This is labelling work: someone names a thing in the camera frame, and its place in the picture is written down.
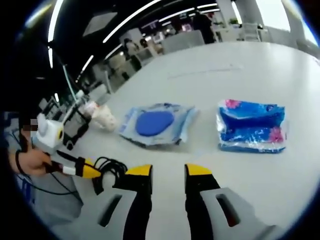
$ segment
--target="white cup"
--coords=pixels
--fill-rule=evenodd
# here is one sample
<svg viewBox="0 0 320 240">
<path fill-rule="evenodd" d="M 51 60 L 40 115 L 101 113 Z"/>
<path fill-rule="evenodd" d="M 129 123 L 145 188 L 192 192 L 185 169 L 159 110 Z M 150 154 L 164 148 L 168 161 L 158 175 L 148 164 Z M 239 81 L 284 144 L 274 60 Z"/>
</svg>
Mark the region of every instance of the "white cup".
<svg viewBox="0 0 320 240">
<path fill-rule="evenodd" d="M 107 105 L 96 108 L 92 114 L 92 120 L 110 132 L 117 128 L 117 120 Z"/>
</svg>

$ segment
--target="plastic wrapper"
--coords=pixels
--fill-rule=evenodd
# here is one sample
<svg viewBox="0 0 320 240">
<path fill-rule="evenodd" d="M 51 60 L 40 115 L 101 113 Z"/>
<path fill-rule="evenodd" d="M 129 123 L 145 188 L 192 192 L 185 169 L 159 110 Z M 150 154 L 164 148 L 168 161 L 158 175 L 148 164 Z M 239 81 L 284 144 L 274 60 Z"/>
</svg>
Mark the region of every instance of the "plastic wrapper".
<svg viewBox="0 0 320 240">
<path fill-rule="evenodd" d="M 138 133 L 137 121 L 145 113 L 167 113 L 172 116 L 171 121 L 164 130 L 158 134 L 146 135 Z M 197 110 L 195 107 L 187 107 L 171 103 L 157 103 L 152 106 L 133 107 L 125 116 L 121 124 L 119 134 L 142 146 L 178 145 L 180 142 L 188 140 L 188 128 L 194 120 Z M 144 125 L 152 126 L 155 119 L 144 122 Z"/>
<path fill-rule="evenodd" d="M 285 107 L 233 99 L 218 103 L 219 148 L 229 152 L 280 153 L 286 148 Z"/>
</svg>

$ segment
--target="blue sponge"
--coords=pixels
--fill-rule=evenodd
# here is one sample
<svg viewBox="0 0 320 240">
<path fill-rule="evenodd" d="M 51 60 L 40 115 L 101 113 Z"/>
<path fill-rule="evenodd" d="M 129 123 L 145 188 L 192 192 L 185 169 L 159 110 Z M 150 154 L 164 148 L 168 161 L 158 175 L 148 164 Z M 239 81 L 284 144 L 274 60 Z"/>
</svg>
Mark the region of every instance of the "blue sponge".
<svg viewBox="0 0 320 240">
<path fill-rule="evenodd" d="M 174 115 L 169 111 L 147 111 L 137 118 L 135 130 L 141 136 L 155 136 L 166 130 L 174 120 Z"/>
</svg>

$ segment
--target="clear plastic bag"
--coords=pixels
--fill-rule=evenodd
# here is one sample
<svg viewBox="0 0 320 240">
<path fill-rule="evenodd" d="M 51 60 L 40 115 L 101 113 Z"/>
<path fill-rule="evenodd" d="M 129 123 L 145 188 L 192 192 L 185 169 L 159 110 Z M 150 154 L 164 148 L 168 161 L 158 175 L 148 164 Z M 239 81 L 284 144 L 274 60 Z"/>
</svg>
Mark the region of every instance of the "clear plastic bag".
<svg viewBox="0 0 320 240">
<path fill-rule="evenodd" d="M 286 148 L 288 121 L 285 107 L 277 104 L 222 100 L 216 127 L 222 151 L 280 153 Z"/>
</svg>

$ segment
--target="hand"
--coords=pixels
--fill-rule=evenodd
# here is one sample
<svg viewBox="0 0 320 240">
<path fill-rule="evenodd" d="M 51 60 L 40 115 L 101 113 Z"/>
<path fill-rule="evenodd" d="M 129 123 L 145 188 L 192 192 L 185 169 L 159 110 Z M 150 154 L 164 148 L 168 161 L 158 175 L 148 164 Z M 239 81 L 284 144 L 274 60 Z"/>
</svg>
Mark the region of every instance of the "hand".
<svg viewBox="0 0 320 240">
<path fill-rule="evenodd" d="M 34 176 L 45 175 L 47 173 L 45 164 L 52 165 L 50 156 L 38 149 L 21 152 L 18 161 L 24 173 Z"/>
</svg>

